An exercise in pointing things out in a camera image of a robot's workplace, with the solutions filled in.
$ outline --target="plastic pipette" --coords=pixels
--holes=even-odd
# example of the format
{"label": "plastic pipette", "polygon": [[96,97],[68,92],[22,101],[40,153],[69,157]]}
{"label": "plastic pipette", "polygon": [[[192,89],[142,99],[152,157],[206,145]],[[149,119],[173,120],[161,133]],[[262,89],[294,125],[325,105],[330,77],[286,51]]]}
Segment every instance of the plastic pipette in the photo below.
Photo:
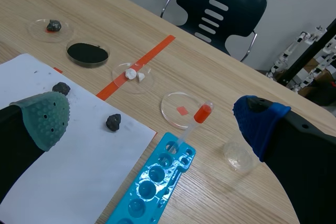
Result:
{"label": "plastic pipette", "polygon": [[188,125],[188,128],[182,133],[182,135],[178,138],[176,143],[173,146],[170,146],[169,152],[173,153],[178,147],[185,141],[185,139],[189,136],[189,134],[200,124],[202,124],[207,117],[214,110],[214,104],[210,101],[205,102],[199,110],[194,115],[192,121]]}

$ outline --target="green textured pad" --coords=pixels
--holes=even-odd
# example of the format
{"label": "green textured pad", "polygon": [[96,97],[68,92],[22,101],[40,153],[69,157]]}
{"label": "green textured pad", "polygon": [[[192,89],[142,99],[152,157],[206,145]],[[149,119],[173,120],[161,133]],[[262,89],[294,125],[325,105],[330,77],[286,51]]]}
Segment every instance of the green textured pad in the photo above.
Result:
{"label": "green textured pad", "polygon": [[12,102],[22,110],[23,122],[36,145],[47,152],[63,136],[68,126],[68,99],[59,92],[47,92]]}

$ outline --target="clear plastic cup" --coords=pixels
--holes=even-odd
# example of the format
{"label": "clear plastic cup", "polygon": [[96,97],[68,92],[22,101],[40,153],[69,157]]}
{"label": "clear plastic cup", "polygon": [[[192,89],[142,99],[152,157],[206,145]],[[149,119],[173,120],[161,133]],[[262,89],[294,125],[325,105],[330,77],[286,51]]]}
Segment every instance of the clear plastic cup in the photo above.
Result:
{"label": "clear plastic cup", "polygon": [[239,172],[249,172],[260,163],[259,158],[243,138],[240,130],[237,130],[224,145],[223,151],[227,163]]}

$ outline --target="paper sheet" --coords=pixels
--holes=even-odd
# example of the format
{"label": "paper sheet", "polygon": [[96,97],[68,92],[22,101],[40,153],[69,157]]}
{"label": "paper sheet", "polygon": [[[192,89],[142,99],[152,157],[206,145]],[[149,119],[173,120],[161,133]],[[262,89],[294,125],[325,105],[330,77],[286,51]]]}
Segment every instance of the paper sheet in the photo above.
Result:
{"label": "paper sheet", "polygon": [[[0,109],[60,81],[71,87],[69,125],[6,195],[0,205],[6,224],[93,224],[155,136],[28,54],[0,65]],[[105,122],[115,113],[122,121],[112,133]]]}

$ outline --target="white rock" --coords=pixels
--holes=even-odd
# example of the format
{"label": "white rock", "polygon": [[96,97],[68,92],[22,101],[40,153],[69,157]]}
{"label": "white rock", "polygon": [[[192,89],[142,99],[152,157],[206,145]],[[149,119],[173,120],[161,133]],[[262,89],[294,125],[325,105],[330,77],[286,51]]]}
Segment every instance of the white rock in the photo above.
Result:
{"label": "white rock", "polygon": [[133,80],[136,77],[136,75],[137,75],[137,72],[132,68],[129,68],[125,71],[125,76],[129,80]]}
{"label": "white rock", "polygon": [[145,78],[145,75],[143,73],[138,73],[139,82],[141,82],[144,78]]}

